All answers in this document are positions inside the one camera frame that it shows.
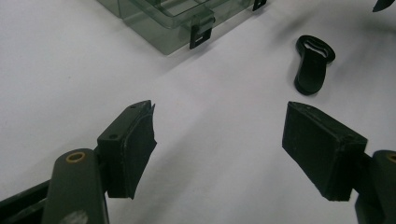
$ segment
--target white surface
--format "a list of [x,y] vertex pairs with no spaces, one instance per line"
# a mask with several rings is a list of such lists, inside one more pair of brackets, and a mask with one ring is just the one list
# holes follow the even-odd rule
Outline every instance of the white surface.
[[[396,6],[270,0],[198,49],[163,56],[95,0],[0,1],[0,200],[50,178],[57,157],[96,138],[127,106],[155,103],[158,146],[117,223],[357,223],[281,147],[288,101],[318,107],[396,147]],[[336,53],[322,90],[292,81],[300,35]]]

